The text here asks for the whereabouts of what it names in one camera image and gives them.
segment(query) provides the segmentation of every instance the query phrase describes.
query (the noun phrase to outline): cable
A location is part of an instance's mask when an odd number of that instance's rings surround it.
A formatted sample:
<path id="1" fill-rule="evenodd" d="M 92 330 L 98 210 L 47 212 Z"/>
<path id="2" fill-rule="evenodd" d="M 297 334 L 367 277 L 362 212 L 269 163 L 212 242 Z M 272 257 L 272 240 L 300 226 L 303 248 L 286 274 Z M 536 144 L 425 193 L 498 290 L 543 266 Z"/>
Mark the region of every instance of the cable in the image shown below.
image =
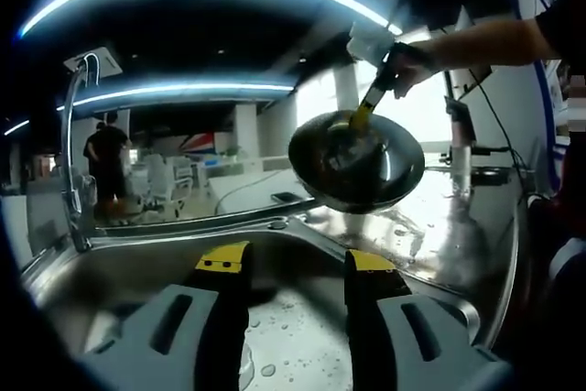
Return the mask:
<path id="1" fill-rule="evenodd" d="M 529 171 L 529 167 L 527 166 L 521 154 L 517 150 L 513 150 L 513 153 L 515 153 L 516 157 L 519 159 L 519 162 L 521 162 L 521 167 L 523 167 L 525 171 Z"/>
<path id="2" fill-rule="evenodd" d="M 271 179 L 271 178 L 275 177 L 277 174 L 279 174 L 279 173 L 282 173 L 283 171 L 287 171 L 287 170 L 286 170 L 286 169 L 280 169 L 279 171 L 276 171 L 275 173 L 271 174 L 270 176 L 265 176 L 265 177 L 263 177 L 262 179 L 255 180 L 254 182 L 251 182 L 251 183 L 248 183 L 248 184 L 246 184 L 246 185 L 243 185 L 242 187 L 234 188 L 233 190 L 226 192 L 226 193 L 225 193 L 225 194 L 224 194 L 224 195 L 223 195 L 223 196 L 222 196 L 222 197 L 221 197 L 221 198 L 218 200 L 218 203 L 216 203 L 216 207 L 213 209 L 213 215 L 218 215 L 218 209 L 220 208 L 220 203 L 222 203 L 222 202 L 223 202 L 223 200 L 224 200 L 226 197 L 228 197 L 228 196 L 230 196 L 230 195 L 234 194 L 235 192 L 237 192 L 237 191 L 239 191 L 239 190 L 243 190 L 244 188 L 252 187 L 253 185 L 256 185 L 257 183 L 264 182 L 265 180 L 269 180 L 269 179 Z"/>
<path id="3" fill-rule="evenodd" d="M 448 32 L 443 27 L 441 27 L 440 30 L 444 34 L 448 35 Z M 509 137 L 508 133 L 506 133 L 505 127 L 503 126 L 503 123 L 501 122 L 501 118 L 498 117 L 498 114 L 496 113 L 496 111 L 493 107 L 493 104 L 491 103 L 491 100 L 488 97 L 488 93 L 486 93 L 486 90 L 481 85 L 480 81 L 478 80 L 478 77 L 472 71 L 472 69 L 468 69 L 468 72 L 471 74 L 474 81 L 476 81 L 476 84 L 478 84 L 478 88 L 483 93 L 484 100 L 486 101 L 488 108 L 491 110 L 491 112 L 494 116 L 494 120 L 496 121 L 499 128 L 501 129 L 501 132 L 503 132 L 503 136 L 505 137 L 505 141 L 506 141 L 506 146 L 508 147 L 509 153 L 511 154 L 511 159 L 513 159 L 513 166 L 515 167 L 516 175 L 519 177 L 519 184 L 521 185 L 522 196 L 525 198 L 526 194 L 527 194 L 526 188 L 525 188 L 525 181 L 523 180 L 523 176 L 521 175 L 521 169 L 519 167 L 519 163 L 516 160 L 516 156 L 515 156 L 516 150 L 513 148 L 513 144 L 511 143 L 511 138 Z"/>

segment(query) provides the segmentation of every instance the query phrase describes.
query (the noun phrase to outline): faucet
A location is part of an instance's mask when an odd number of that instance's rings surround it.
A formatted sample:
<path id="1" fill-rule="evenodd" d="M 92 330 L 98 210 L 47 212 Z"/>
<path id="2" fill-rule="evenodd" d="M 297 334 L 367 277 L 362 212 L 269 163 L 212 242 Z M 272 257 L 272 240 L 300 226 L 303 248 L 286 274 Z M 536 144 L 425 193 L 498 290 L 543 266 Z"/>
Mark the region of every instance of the faucet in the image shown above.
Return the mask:
<path id="1" fill-rule="evenodd" d="M 82 85 L 90 88 L 98 86 L 100 81 L 100 60 L 98 56 L 90 52 L 84 55 L 73 73 L 69 89 L 63 105 L 63 116 L 61 119 L 61 156 L 63 177 L 65 178 L 65 204 L 67 205 L 66 215 L 71 230 L 73 245 L 78 252 L 86 252 L 91 249 L 90 243 L 81 233 L 79 220 L 81 218 L 81 201 L 79 192 L 73 186 L 73 173 L 71 163 L 71 116 L 73 114 L 73 103 Z"/>

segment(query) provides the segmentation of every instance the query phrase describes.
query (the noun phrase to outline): sleeve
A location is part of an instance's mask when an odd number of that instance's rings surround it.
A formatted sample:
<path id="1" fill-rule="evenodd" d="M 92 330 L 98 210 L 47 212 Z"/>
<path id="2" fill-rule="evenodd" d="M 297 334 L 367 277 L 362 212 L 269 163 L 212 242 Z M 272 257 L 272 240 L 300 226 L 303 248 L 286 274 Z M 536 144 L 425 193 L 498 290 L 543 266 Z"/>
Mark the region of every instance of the sleeve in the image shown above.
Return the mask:
<path id="1" fill-rule="evenodd" d="M 584 72 L 586 61 L 586 33 L 578 32 L 577 17 L 570 5 L 560 0 L 545 13 L 536 17 L 537 25 L 549 45 L 567 61 L 572 70 Z"/>
<path id="2" fill-rule="evenodd" d="M 125 144 L 126 141 L 128 140 L 128 136 L 126 135 L 126 133 L 120 129 L 118 129 L 118 140 L 119 140 L 120 144 Z"/>

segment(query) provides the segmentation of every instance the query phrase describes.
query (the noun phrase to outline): person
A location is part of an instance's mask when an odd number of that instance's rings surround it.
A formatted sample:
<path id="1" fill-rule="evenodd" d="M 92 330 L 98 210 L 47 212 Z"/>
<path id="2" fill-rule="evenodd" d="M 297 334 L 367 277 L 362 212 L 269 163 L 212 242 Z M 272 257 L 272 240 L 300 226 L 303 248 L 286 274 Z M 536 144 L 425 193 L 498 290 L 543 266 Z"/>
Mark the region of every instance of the person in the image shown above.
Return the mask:
<path id="1" fill-rule="evenodd" d="M 118 113 L 109 112 L 105 126 L 87 142 L 98 191 L 96 212 L 110 220 L 124 212 L 125 176 L 120 155 L 124 148 L 132 146 L 125 132 L 115 126 L 117 120 Z"/>
<path id="2" fill-rule="evenodd" d="M 85 141 L 85 147 L 83 148 L 83 155 L 86 156 L 88 159 L 88 170 L 89 170 L 90 176 L 93 176 L 95 179 L 97 179 L 95 177 L 95 173 L 96 173 L 95 161 L 93 160 L 92 155 L 90 155 L 88 145 L 90 144 L 90 142 L 92 142 L 92 139 L 95 138 L 95 135 L 100 130 L 102 130 L 104 127 L 106 127 L 106 123 L 104 121 L 100 121 L 95 127 L 95 133 L 93 133 L 92 135 L 90 135 L 90 137 L 88 137 L 87 141 Z"/>

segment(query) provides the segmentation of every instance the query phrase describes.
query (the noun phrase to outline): countertop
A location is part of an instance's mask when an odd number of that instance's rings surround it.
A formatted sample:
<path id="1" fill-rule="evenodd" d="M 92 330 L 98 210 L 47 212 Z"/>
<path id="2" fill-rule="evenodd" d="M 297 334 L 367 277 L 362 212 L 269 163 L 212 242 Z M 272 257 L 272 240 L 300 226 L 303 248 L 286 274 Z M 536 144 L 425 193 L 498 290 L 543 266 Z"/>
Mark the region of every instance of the countertop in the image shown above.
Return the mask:
<path id="1" fill-rule="evenodd" d="M 271 199 L 271 194 L 278 192 L 291 192 L 301 199 L 310 197 L 292 169 L 210 178 L 210 191 L 212 199 L 219 205 L 219 214 L 278 205 L 277 201 Z"/>
<path id="2" fill-rule="evenodd" d="M 394 207 L 367 215 L 319 207 L 305 223 L 348 248 L 389 258 L 405 275 L 461 295 L 479 311 L 492 345 L 505 321 L 526 248 L 526 205 L 510 168 L 472 182 L 448 168 L 426 169 Z"/>

